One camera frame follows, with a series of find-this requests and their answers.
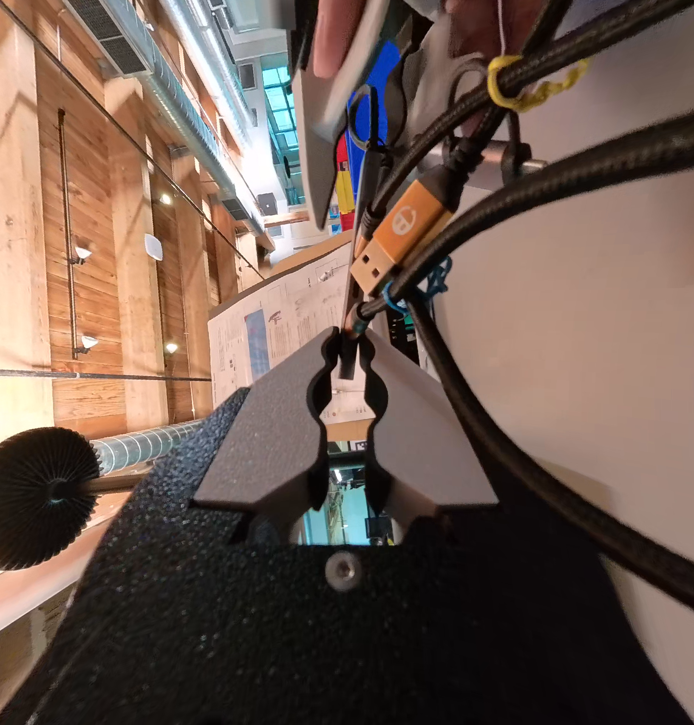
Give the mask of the corrugated silver duct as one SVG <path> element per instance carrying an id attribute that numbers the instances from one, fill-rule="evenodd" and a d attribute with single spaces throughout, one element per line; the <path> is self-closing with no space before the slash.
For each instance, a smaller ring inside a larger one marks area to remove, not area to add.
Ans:
<path id="1" fill-rule="evenodd" d="M 188 439 L 203 419 L 90 440 L 101 476 L 158 460 Z"/>

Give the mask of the silver air duct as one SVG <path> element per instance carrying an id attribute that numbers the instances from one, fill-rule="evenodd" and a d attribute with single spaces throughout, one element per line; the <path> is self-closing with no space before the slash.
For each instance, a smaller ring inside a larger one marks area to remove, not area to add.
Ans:
<path id="1" fill-rule="evenodd" d="M 219 147 L 214 134 L 186 95 L 157 44 L 150 36 L 148 57 L 152 67 L 150 93 L 160 105 L 167 122 L 185 141 L 187 148 L 204 166 L 221 191 L 222 200 L 235 206 L 238 221 L 246 222 L 253 233 L 265 232 L 263 216 L 242 174 Z"/>

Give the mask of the black pleated round fixture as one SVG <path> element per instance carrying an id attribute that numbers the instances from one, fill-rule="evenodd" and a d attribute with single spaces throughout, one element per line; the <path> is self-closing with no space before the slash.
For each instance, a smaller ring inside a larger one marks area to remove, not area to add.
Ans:
<path id="1" fill-rule="evenodd" d="M 25 430 L 0 443 L 0 571 L 37 566 L 70 546 L 96 504 L 99 457 L 80 433 Z"/>

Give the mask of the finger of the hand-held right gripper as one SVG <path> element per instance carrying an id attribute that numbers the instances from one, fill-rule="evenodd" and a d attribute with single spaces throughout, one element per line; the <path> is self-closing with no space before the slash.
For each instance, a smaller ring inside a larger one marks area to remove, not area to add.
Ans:
<path id="1" fill-rule="evenodd" d="M 296 1 L 290 31 L 290 70 L 295 100 L 299 161 L 306 207 L 324 229 L 336 181 L 337 145 L 347 125 L 348 102 L 367 79 L 382 45 L 390 2 L 367 1 L 342 68 L 332 79 L 314 74 L 314 34 L 318 2 Z"/>

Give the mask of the blue storage bin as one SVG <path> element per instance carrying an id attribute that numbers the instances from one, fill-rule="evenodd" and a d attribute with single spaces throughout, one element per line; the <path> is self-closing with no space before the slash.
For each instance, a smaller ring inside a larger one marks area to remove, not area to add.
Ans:
<path id="1" fill-rule="evenodd" d="M 379 50 L 366 79 L 366 84 L 374 86 L 377 89 L 379 103 L 378 130 L 379 139 L 382 143 L 386 143 L 388 134 L 388 115 L 385 108 L 385 86 L 388 75 L 397 65 L 399 57 L 400 54 L 394 42 L 385 41 L 382 44 L 382 47 Z M 366 97 L 360 101 L 355 118 L 355 130 L 361 139 L 369 138 L 369 124 L 369 99 Z M 354 197 L 357 197 L 360 169 L 363 162 L 364 151 L 352 140 L 348 131 L 345 132 L 345 144 L 348 153 L 352 192 Z"/>

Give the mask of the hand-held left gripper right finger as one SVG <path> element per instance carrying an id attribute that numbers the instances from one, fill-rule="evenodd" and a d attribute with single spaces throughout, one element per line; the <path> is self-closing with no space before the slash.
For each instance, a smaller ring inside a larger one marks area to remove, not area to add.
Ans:
<path id="1" fill-rule="evenodd" d="M 491 508 L 498 497 L 437 381 L 373 331 L 360 340 L 367 432 L 366 498 L 397 525 Z"/>

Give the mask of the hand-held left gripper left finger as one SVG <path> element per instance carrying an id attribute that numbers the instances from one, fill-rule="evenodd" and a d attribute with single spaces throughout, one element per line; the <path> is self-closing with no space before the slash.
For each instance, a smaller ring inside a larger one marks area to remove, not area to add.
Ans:
<path id="1" fill-rule="evenodd" d="M 320 332 L 251 385 L 192 502 L 269 521 L 281 541 L 329 488 L 326 427 L 341 334 Z"/>

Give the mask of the person's right hand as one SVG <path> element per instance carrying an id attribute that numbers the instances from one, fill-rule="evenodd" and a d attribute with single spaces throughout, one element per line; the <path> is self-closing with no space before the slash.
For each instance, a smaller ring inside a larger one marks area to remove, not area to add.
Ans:
<path id="1" fill-rule="evenodd" d="M 450 19 L 449 57 L 478 52 L 492 59 L 502 49 L 520 49 L 542 2 L 446 1 L 443 6 Z"/>

